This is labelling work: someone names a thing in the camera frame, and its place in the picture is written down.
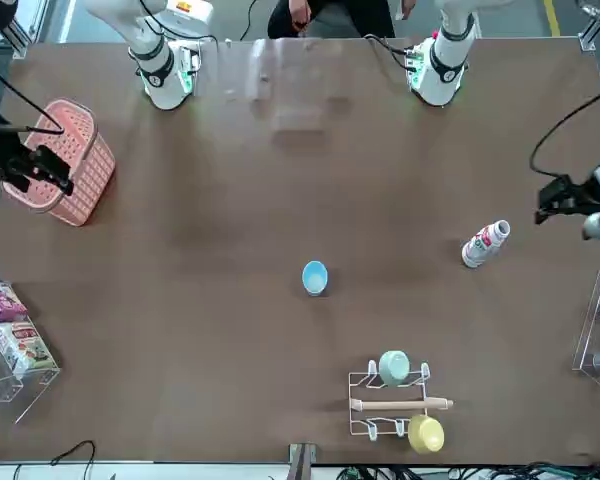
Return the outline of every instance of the blue bowl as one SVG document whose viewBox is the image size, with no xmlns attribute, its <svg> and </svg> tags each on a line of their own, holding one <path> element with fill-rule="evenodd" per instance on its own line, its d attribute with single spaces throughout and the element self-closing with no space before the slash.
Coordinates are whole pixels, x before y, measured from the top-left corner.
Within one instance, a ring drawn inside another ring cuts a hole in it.
<svg viewBox="0 0 600 480">
<path fill-rule="evenodd" d="M 316 297 L 324 292 L 324 289 L 327 288 L 328 280 L 329 273 L 327 272 L 327 267 L 317 260 L 307 263 L 302 270 L 302 284 L 307 293 L 312 297 Z"/>
</svg>

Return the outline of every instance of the small bowl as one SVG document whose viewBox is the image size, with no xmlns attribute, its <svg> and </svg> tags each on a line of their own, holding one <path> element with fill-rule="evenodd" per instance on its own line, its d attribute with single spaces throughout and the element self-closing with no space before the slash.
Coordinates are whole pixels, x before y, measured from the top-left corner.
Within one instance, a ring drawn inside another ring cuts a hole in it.
<svg viewBox="0 0 600 480">
<path fill-rule="evenodd" d="M 322 262 L 313 260 L 307 263 L 302 270 L 302 284 L 312 297 L 317 297 L 327 288 L 329 273 Z"/>
<path fill-rule="evenodd" d="M 390 350 L 383 353 L 378 363 L 380 378 L 389 387 L 397 387 L 402 384 L 403 380 L 409 375 L 410 369 L 409 357 L 399 350 Z"/>
<path fill-rule="evenodd" d="M 414 415 L 409 419 L 409 443 L 417 453 L 435 453 L 444 445 L 444 430 L 440 422 L 427 415 Z"/>
</svg>

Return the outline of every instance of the wooden rolling pin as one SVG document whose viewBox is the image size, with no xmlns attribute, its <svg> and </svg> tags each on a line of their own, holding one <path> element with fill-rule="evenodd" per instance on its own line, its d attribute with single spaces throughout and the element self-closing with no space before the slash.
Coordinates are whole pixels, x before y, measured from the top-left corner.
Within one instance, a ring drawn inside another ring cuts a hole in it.
<svg viewBox="0 0 600 480">
<path fill-rule="evenodd" d="M 453 400 L 427 397 L 424 400 L 412 400 L 407 402 L 363 402 L 362 400 L 352 398 L 350 407 L 357 412 L 369 410 L 422 410 L 423 408 L 446 410 L 447 408 L 453 407 Z"/>
</svg>

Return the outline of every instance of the pink basket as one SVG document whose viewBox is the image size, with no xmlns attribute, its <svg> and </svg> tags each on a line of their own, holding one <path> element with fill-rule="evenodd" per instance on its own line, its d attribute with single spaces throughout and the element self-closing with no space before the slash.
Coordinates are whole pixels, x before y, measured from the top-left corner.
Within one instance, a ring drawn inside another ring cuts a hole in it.
<svg viewBox="0 0 600 480">
<path fill-rule="evenodd" d="M 68 197 L 57 187 L 37 180 L 31 180 L 27 193 L 8 183 L 2 186 L 9 195 L 32 210 L 51 212 L 79 227 L 87 221 L 98 203 L 115 169 L 115 160 L 98 133 L 93 114 L 85 107 L 58 99 L 47 105 L 45 111 L 62 125 L 64 134 L 32 133 L 25 145 L 32 150 L 38 145 L 46 145 L 71 166 L 69 178 L 74 183 L 73 194 Z M 56 128 L 43 116 L 38 119 L 36 127 Z"/>
</svg>

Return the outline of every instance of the black pants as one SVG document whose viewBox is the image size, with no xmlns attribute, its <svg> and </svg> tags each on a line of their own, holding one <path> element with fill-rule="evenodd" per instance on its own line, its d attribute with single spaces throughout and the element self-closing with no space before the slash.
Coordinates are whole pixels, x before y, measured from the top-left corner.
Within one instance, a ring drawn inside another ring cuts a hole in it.
<svg viewBox="0 0 600 480">
<path fill-rule="evenodd" d="M 316 18 L 327 3 L 333 1 L 342 3 L 361 37 L 369 33 L 379 37 L 395 37 L 387 0 L 308 0 L 311 20 Z M 292 22 L 289 1 L 278 0 L 269 18 L 269 38 L 297 37 L 298 33 Z"/>
</svg>

